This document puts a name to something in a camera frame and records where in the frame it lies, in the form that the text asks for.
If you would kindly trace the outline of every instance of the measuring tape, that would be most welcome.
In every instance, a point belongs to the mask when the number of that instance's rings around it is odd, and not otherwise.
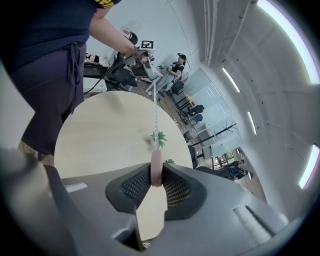
[[[162,153],[159,150],[159,130],[157,113],[157,89],[156,83],[153,86],[153,122],[154,122],[154,150],[151,156],[150,178],[151,185],[154,187],[162,186]]]

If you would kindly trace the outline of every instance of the black mesh vent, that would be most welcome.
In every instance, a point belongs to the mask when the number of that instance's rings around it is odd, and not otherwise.
[[[149,168],[124,182],[121,186],[124,196],[140,206],[150,188]]]
[[[185,180],[172,171],[165,172],[163,186],[168,208],[182,203],[191,194],[191,188]]]

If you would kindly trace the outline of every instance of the navy t-shirt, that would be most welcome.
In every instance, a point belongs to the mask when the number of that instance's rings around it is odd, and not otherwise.
[[[36,12],[29,12],[27,21],[23,23],[22,20],[15,31],[18,36],[2,58],[8,73],[72,42],[85,43],[90,36],[90,23],[97,8],[109,8],[120,1],[43,1],[45,3],[38,5]]]

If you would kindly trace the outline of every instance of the white ceiling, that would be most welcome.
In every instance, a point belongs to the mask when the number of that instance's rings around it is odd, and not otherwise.
[[[304,191],[298,183],[311,146],[320,143],[320,86],[310,84],[287,34],[252,2],[217,2],[209,70],[221,81],[215,85],[235,120],[245,123],[239,126],[242,149],[259,175],[268,202],[293,219],[304,212],[318,188],[313,182]],[[222,67],[240,93],[224,77]],[[257,136],[248,124],[247,111],[253,115]]]

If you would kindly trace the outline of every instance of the light wood tabletop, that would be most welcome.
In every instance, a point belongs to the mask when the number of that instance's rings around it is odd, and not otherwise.
[[[159,106],[157,116],[159,131],[168,140],[163,161],[173,159],[177,165],[192,168],[188,146],[176,123]],[[126,91],[97,94],[66,119],[56,142],[54,165],[63,179],[149,163],[153,131],[153,102],[149,99]],[[159,234],[166,210],[164,188],[151,187],[136,212],[142,240]]]

